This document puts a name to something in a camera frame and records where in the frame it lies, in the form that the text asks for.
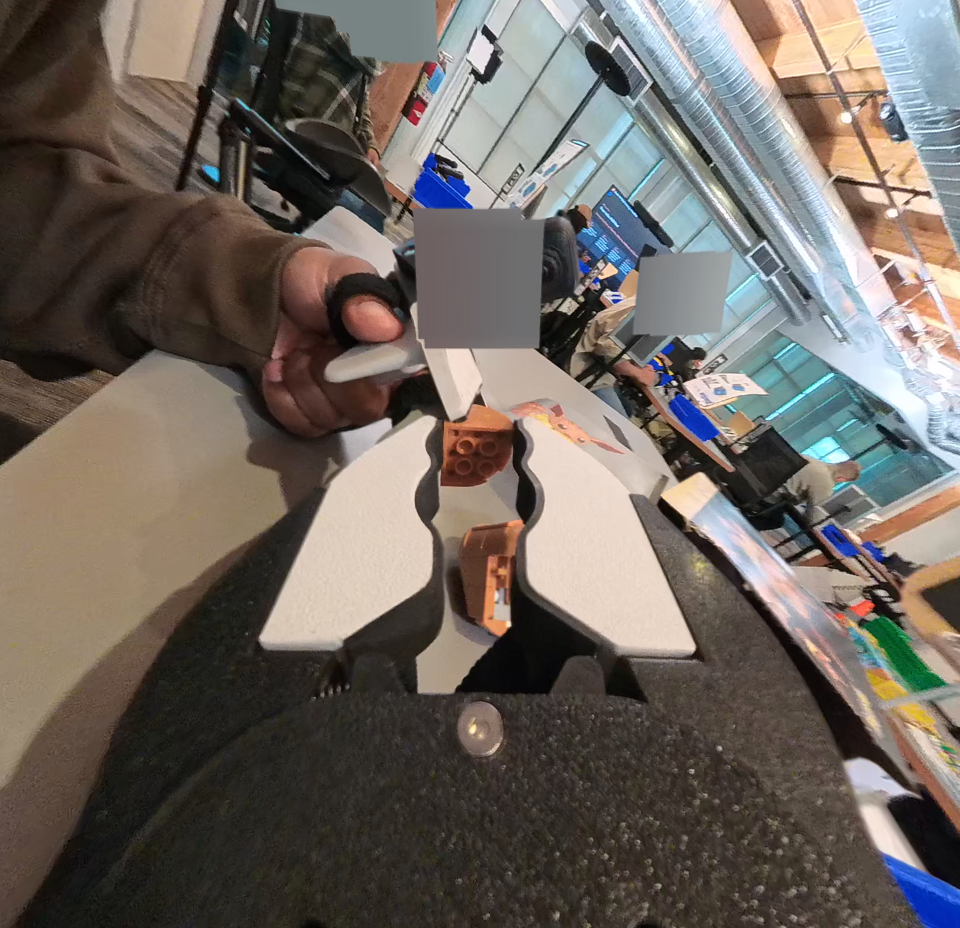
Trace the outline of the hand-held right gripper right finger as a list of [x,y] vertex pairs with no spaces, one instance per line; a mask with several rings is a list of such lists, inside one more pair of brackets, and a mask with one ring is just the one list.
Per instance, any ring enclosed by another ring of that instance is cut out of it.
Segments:
[[697,645],[630,490],[549,425],[516,424],[523,591],[578,634],[625,658],[689,659]]

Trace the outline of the printed cardboard box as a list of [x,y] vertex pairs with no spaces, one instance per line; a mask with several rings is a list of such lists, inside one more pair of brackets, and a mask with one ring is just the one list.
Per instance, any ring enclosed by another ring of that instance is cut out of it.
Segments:
[[816,597],[706,476],[680,482],[662,499],[731,565],[786,637],[842,750],[875,755],[918,783],[957,828],[958,738],[942,706],[958,702],[958,675],[894,611],[878,613],[879,596],[859,603]]

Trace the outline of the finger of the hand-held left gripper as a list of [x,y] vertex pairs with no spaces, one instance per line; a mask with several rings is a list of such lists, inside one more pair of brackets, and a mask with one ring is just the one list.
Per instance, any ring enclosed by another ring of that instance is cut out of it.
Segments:
[[429,367],[419,341],[393,341],[353,346],[324,370],[324,380],[333,384],[370,380],[389,385],[428,372]]
[[447,419],[465,419],[481,392],[482,375],[470,348],[426,347],[425,360]]

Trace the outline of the brown brick assembly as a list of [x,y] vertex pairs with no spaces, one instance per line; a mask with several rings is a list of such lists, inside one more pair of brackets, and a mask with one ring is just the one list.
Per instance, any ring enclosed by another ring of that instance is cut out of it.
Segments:
[[512,584],[524,522],[476,525],[462,538],[459,571],[466,617],[495,637],[512,624]]

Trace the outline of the stack of blue bins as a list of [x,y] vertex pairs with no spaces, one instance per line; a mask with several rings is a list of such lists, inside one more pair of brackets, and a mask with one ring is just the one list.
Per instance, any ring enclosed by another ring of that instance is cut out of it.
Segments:
[[441,154],[428,154],[414,182],[413,200],[429,208],[470,209],[470,186],[457,162]]

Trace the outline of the brown rounded brick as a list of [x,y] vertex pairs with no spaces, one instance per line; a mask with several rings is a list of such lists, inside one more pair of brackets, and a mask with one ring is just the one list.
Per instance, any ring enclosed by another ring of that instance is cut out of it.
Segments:
[[480,404],[461,421],[447,421],[442,433],[439,483],[442,487],[472,488],[485,484],[511,462],[514,421]]

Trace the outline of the blue plastic bin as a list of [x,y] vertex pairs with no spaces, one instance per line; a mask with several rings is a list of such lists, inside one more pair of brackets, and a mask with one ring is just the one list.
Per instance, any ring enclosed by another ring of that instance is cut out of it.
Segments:
[[894,880],[924,927],[959,927],[959,889],[883,854]]

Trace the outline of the black computer monitor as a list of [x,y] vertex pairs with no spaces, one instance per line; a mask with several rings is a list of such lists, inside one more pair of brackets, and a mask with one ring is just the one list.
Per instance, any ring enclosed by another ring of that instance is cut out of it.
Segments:
[[659,254],[664,247],[640,219],[626,196],[611,186],[596,202],[590,224],[577,236],[592,262],[605,261],[615,272],[602,279],[621,282],[634,271],[640,257]]

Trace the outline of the fox print instruction booklet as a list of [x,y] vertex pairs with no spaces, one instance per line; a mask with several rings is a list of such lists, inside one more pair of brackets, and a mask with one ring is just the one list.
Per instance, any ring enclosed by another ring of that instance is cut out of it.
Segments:
[[522,418],[538,421],[584,450],[592,447],[611,455],[622,456],[626,453],[622,446],[595,438],[569,418],[564,408],[554,399],[539,398],[517,403],[510,407],[507,415],[514,421]]

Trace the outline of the grey desk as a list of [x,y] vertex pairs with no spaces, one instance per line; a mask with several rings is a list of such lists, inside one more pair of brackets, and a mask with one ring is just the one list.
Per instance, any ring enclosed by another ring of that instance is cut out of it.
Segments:
[[297,439],[238,374],[154,354],[2,466],[2,853],[58,852],[176,624],[388,431]]

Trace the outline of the person's left hand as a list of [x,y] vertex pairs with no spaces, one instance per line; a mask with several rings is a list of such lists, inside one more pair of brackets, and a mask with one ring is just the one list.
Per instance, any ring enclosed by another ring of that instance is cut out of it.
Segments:
[[294,253],[281,273],[278,333],[260,383],[270,415],[306,439],[384,418],[391,387],[370,379],[337,384],[325,374],[342,353],[330,332],[329,290],[345,276],[377,269],[361,258],[313,246]]

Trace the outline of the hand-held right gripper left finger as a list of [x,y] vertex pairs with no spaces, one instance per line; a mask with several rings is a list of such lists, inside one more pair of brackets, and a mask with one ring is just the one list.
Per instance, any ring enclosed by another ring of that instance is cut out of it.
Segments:
[[405,421],[329,482],[259,634],[264,650],[415,657],[434,641],[442,425]]

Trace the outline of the silver ventilation duct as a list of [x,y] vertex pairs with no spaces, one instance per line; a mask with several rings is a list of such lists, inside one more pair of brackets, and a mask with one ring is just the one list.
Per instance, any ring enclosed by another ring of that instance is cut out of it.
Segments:
[[824,355],[958,466],[958,386],[896,351],[894,297],[731,0],[598,0],[844,343]]

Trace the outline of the black office chair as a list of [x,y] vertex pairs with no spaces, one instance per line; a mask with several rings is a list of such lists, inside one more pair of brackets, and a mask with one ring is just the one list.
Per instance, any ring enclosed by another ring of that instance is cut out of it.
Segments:
[[[245,102],[232,98],[219,126],[219,191],[251,207],[273,228],[301,234],[339,202],[344,191],[384,216],[392,196],[348,132],[318,119],[277,128]],[[256,180],[286,204],[286,217],[254,205]]]

